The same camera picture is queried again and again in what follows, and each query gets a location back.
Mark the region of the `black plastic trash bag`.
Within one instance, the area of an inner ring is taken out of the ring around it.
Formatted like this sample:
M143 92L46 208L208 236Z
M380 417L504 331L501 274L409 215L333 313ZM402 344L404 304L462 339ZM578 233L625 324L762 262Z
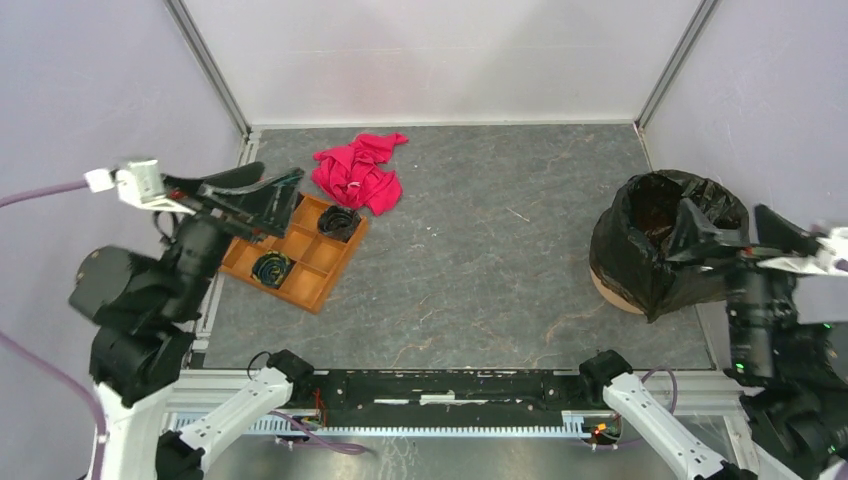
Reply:
M736 195L712 179L673 169L631 177L593 229L590 269L601 285L636 307L649 323L725 298L720 278L667 261L679 204L685 199L718 228L749 237L749 213Z

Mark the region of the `orange trash bin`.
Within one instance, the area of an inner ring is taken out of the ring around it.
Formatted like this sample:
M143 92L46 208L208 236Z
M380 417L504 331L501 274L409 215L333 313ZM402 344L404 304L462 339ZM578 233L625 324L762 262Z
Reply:
M635 315L643 315L644 311L638 308L635 305L627 302L623 297L617 295L611 289L607 288L600 280L599 276L594 273L592 269L589 269L590 278L593 282L598 293L604 298L606 302L618 308L621 311L635 314Z

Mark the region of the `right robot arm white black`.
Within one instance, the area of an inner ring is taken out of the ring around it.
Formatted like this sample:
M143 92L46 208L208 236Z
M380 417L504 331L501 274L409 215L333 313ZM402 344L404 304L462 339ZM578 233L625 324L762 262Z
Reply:
M715 226L680 203L669 261L719 277L725 289L729 378L742 395L753 442L803 479L847 455L847 327L803 324L793 295L800 279L845 277L847 230L803 229L768 206L754 209L759 239ZM617 352L583 362L577 392L591 408L626 420L680 479L749 479L752 472L704 446L659 405Z

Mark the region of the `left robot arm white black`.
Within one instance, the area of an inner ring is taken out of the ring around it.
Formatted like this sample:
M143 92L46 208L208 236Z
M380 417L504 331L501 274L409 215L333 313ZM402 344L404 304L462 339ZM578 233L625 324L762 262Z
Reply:
M258 419L312 399L313 367L281 350L200 420L181 430L162 427L195 340L185 324L200 318L230 244L281 236L289 226L304 173L264 170L255 162L181 178L142 159L86 174L94 192L115 189L126 204L175 218L160 257L109 245L90 253L77 272L69 303L97 329L89 373L103 411L90 478L201 479Z

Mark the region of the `black bag roll front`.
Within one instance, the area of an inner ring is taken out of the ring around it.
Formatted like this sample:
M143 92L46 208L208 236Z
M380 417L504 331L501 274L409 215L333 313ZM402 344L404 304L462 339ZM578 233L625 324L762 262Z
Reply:
M296 262L282 252L269 250L257 258L251 278L266 288L278 290L292 272Z

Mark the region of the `black bag roll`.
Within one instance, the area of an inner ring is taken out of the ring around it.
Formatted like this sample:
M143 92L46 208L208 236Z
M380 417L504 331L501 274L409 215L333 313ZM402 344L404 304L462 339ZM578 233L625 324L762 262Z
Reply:
M318 232L330 239L347 243L354 235L362 217L351 208L333 205L325 209L317 220Z
M282 252L269 250L257 258L251 278L266 288L278 290L292 272L296 262Z

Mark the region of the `black bag roll middle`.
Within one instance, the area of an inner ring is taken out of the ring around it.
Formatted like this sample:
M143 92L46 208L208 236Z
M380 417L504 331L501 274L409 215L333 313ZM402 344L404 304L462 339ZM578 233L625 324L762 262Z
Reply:
M347 243L354 235L362 217L351 208L333 205L325 209L317 220L318 232L330 239Z

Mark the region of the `crumpled red cloth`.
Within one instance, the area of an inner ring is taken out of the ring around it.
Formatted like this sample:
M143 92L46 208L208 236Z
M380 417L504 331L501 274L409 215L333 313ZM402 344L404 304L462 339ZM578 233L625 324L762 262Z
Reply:
M353 210L367 207L373 215L383 215L398 204L403 187L396 171L382 165L408 141L401 133L361 133L347 145L314 153L317 166L311 179L338 205Z

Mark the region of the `orange compartment tray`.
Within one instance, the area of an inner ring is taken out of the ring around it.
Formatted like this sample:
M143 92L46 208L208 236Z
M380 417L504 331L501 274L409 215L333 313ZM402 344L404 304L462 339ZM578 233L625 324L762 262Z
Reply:
M369 230L369 220L362 217L347 243L321 235L317 220L330 206L329 201L314 195L301 195L284 237L268 236L258 243L233 240L219 271L307 312L319 313ZM269 250L282 252L296 262L278 290L263 287L251 278L254 262Z

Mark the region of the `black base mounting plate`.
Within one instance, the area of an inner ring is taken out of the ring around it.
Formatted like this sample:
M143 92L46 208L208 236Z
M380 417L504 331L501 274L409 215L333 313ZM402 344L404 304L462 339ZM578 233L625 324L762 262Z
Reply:
M548 427L564 412L606 412L575 370L317 371L282 409L327 427Z

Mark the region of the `left aluminium corner post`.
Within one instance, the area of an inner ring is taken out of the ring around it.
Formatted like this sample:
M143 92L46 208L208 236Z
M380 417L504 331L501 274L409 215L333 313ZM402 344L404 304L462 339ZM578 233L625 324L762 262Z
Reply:
M247 138L252 133L252 127L227 84L223 72L215 61L209 46L188 9L188 5L183 0L164 0L164 5L168 9L231 122L240 132L241 136Z

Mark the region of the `aluminium corner post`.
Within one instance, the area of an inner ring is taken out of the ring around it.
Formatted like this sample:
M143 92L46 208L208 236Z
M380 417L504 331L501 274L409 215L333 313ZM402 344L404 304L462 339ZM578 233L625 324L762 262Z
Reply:
M700 39L704 29L713 18L721 4L719 0L701 0L674 47L668 61L652 88L646 102L633 124L642 134L657 113L665 96L671 89L685 62Z
M241 136L247 138L252 133L252 127L227 84L223 72L215 61L209 46L188 9L188 5L183 0L164 0L164 5L168 9L231 122L240 132Z

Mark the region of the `aluminium frame rail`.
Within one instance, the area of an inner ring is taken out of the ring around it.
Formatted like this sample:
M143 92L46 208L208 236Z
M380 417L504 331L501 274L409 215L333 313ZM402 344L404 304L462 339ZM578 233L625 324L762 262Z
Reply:
M166 413L207 413L255 419L292 397L293 385L277 371L252 373L244 369L190 369L180 372L165 400Z

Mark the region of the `right aluminium corner post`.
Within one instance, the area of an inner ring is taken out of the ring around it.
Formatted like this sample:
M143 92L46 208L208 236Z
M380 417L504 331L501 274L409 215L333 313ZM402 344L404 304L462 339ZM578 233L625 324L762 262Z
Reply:
M671 89L685 62L700 39L704 29L713 18L721 4L719 0L701 0L674 47L668 61L652 88L646 102L633 124L642 134L657 113L665 96Z

